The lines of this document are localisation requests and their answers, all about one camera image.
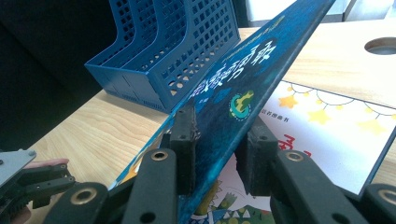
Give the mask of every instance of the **screw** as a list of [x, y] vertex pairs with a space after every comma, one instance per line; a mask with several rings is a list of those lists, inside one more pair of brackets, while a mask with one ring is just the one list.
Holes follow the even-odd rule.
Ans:
[[28, 155], [29, 156], [35, 156], [35, 151], [34, 150], [29, 150]]

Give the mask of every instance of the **yellow star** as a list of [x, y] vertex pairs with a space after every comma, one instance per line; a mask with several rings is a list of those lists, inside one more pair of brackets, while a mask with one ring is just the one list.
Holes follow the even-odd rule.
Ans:
[[366, 108], [366, 112], [367, 112], [367, 113], [373, 113], [373, 109], [370, 108], [370, 107], [367, 107], [367, 108]]
[[294, 99], [294, 95], [290, 95], [287, 97], [279, 98], [280, 104], [279, 106], [287, 106], [292, 109], [298, 102]]
[[377, 119], [359, 122], [358, 124], [363, 128], [363, 130], [373, 132], [374, 134], [381, 134], [387, 130], [379, 124]]
[[320, 124], [325, 124], [329, 119], [331, 119], [324, 109], [320, 109], [314, 112], [308, 112], [309, 114], [309, 121], [317, 121]]

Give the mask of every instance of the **table surface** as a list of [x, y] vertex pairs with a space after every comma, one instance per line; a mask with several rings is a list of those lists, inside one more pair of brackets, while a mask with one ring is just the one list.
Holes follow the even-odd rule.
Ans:
[[[257, 28], [240, 29], [242, 39]], [[313, 33], [284, 80], [396, 108], [396, 54], [375, 55], [368, 41], [396, 37], [396, 20], [323, 23]], [[109, 186], [147, 143], [167, 115], [100, 91], [32, 149], [36, 161], [68, 158], [78, 182]], [[396, 186], [396, 143], [375, 183]], [[36, 209], [29, 223], [42, 222], [49, 207]]]

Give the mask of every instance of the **hole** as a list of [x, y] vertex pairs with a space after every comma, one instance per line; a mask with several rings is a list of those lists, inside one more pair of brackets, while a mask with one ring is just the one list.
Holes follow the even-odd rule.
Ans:
[[304, 157], [297, 152], [287, 152], [286, 157], [291, 161], [302, 161]]
[[85, 204], [94, 199], [96, 197], [96, 194], [97, 190], [94, 188], [81, 189], [72, 195], [70, 201], [72, 204]]
[[163, 161], [168, 158], [168, 153], [165, 151], [156, 151], [151, 154], [151, 159], [154, 161]]
[[140, 221], [142, 223], [151, 223], [155, 220], [155, 214], [151, 212], [147, 212], [140, 217]]
[[379, 196], [388, 203], [396, 205], [396, 192], [390, 189], [381, 189], [378, 191]]
[[89, 191], [83, 191], [78, 196], [77, 199], [79, 200], [86, 200], [91, 197], [91, 193]]
[[342, 223], [342, 224], [348, 224], [349, 220], [347, 219], [347, 217], [345, 217], [344, 215], [335, 213], [332, 214], [332, 219], [334, 219], [334, 221], [336, 221], [337, 223]]
[[367, 42], [364, 48], [373, 54], [396, 54], [396, 37], [382, 37]]

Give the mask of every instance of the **black plastic part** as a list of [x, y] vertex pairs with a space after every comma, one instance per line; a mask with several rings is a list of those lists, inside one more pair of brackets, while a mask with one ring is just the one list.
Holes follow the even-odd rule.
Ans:
[[177, 155], [177, 194], [188, 195], [195, 186], [195, 112], [192, 106], [179, 109], [170, 136]]
[[270, 163], [279, 151], [277, 139], [260, 118], [256, 118], [235, 151], [236, 170], [246, 193], [270, 196]]
[[284, 186], [298, 223], [367, 223], [339, 188], [303, 152], [279, 151], [275, 176]]
[[271, 197], [270, 205], [276, 224], [294, 224], [297, 222], [298, 218], [292, 207], [282, 203], [276, 197]]
[[396, 223], [396, 187], [367, 186], [361, 198], [361, 212], [371, 223]]
[[107, 188], [99, 183], [82, 183], [68, 190], [47, 214], [44, 224], [101, 223], [100, 207]]
[[129, 196], [134, 187], [134, 181], [135, 177], [125, 181], [108, 192], [106, 204], [102, 206], [100, 211], [103, 214], [103, 220], [100, 220], [100, 223], [121, 223]]
[[52, 195], [76, 183], [66, 164], [23, 169], [0, 189], [0, 218], [20, 211], [33, 201], [33, 208], [50, 204]]
[[171, 148], [171, 134], [164, 133], [159, 148]]
[[170, 149], [143, 157], [122, 223], [177, 223], [177, 158]]

